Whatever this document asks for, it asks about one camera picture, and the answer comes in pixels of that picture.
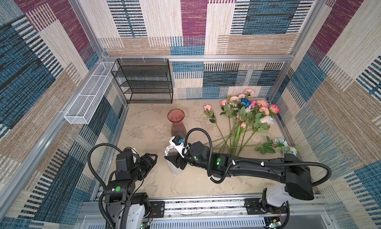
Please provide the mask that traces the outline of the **white ribbed ceramic vase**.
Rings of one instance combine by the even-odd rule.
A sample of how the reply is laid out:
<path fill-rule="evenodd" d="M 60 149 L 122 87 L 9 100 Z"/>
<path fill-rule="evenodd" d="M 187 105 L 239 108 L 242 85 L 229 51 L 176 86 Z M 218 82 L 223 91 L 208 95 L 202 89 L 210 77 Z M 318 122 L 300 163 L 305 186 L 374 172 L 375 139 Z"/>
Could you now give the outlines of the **white ribbed ceramic vase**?
<path fill-rule="evenodd" d="M 170 145 L 165 150 L 165 159 L 168 161 L 170 170 L 174 174 L 181 174 L 180 160 L 183 159 L 184 140 L 176 135 L 169 140 Z"/>

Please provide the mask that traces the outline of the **white and pale blue rose stem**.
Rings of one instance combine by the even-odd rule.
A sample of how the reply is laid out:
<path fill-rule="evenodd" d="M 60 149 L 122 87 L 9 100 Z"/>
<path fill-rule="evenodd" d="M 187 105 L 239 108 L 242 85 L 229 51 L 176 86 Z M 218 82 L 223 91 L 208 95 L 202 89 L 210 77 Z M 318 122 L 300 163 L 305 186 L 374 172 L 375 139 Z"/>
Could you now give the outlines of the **white and pale blue rose stem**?
<path fill-rule="evenodd" d="M 229 153 L 235 156 L 239 156 L 245 150 L 258 152 L 259 154 L 292 154 L 297 155 L 300 147 L 292 146 L 284 138 L 275 138 L 271 139 L 269 136 L 266 137 L 266 140 L 260 144 L 249 143 L 251 139 L 239 139 L 237 145 L 233 145 L 233 137 L 229 136 L 226 138 L 219 138 L 213 140 L 213 147 L 215 147 L 219 152 Z"/>

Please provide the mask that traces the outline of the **pink peony double stem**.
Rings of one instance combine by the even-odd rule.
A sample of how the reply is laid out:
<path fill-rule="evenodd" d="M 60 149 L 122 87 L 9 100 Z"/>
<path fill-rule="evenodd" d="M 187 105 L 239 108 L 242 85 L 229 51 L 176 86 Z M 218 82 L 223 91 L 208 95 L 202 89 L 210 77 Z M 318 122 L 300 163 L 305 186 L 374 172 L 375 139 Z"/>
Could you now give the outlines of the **pink peony double stem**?
<path fill-rule="evenodd" d="M 265 100 L 251 101 L 251 112 L 243 117 L 245 123 L 247 124 L 247 128 L 244 132 L 242 132 L 240 139 L 245 139 L 247 132 L 251 132 L 252 129 L 249 128 L 249 123 L 251 121 L 253 121 L 255 118 L 263 118 L 265 116 L 269 116 L 267 106 L 268 104 Z"/>

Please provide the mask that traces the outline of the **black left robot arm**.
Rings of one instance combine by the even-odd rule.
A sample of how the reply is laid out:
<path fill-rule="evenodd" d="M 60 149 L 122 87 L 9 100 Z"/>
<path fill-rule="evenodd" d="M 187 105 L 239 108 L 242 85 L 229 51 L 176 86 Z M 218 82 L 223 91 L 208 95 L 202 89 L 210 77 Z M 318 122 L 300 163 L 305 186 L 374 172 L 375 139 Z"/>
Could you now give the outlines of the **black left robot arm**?
<path fill-rule="evenodd" d="M 106 229 L 148 229 L 154 208 L 146 192 L 136 192 L 136 182 L 144 182 L 157 163 L 156 154 L 139 156 L 133 148 L 117 155 L 115 179 L 109 180 L 99 199 Z"/>

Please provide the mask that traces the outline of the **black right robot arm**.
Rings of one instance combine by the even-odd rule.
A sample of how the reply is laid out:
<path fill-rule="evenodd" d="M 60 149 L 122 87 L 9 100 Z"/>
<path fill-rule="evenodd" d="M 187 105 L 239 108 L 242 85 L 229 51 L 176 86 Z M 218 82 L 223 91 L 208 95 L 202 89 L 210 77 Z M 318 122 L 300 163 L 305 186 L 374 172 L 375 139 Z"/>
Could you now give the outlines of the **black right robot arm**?
<path fill-rule="evenodd" d="M 187 165 L 202 168 L 216 184 L 233 176 L 258 177 L 277 182 L 277 185 L 265 188 L 261 199 L 252 204 L 263 213 L 281 212 L 291 199 L 311 201 L 315 197 L 310 168 L 292 154 L 263 160 L 213 153 L 201 142 L 186 148 L 176 143 L 171 146 L 176 149 L 176 153 L 165 156 L 165 159 L 172 166 L 181 170 Z"/>

